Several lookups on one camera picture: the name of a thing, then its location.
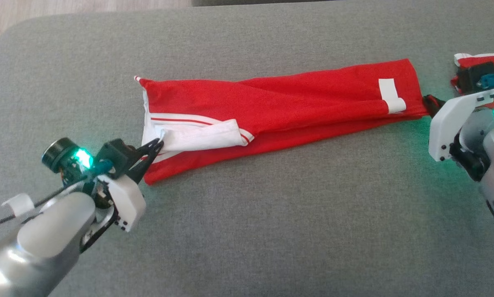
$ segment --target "gray fabric surface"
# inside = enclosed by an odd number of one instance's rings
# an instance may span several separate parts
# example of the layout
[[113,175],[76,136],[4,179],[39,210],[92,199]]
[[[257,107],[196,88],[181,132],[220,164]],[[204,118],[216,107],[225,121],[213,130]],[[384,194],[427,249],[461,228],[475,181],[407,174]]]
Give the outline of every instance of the gray fabric surface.
[[245,5],[290,2],[318,2],[330,0],[192,0],[192,6]]
[[[240,80],[410,58],[422,92],[445,99],[457,52],[494,52],[494,0],[33,19],[0,38],[0,204],[59,186],[40,163],[55,139],[92,152],[116,137],[138,144],[133,75]],[[494,296],[493,218],[461,169],[428,156],[428,124],[143,185],[138,228],[110,229],[53,296]]]

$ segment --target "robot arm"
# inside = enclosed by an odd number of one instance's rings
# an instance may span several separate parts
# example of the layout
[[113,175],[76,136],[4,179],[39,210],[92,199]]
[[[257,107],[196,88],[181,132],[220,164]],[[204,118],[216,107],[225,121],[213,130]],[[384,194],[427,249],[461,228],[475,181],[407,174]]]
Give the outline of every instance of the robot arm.
[[428,152],[436,161],[452,158],[479,182],[494,216],[494,111],[483,107],[494,101],[494,66],[474,66],[458,76],[466,89],[480,92],[447,102],[423,98],[432,117]]
[[53,143],[42,162],[64,188],[23,203],[44,205],[0,241],[0,297],[48,296],[112,224],[132,230],[146,207],[137,184],[161,148],[159,139],[138,149],[115,139],[92,158],[69,139]]

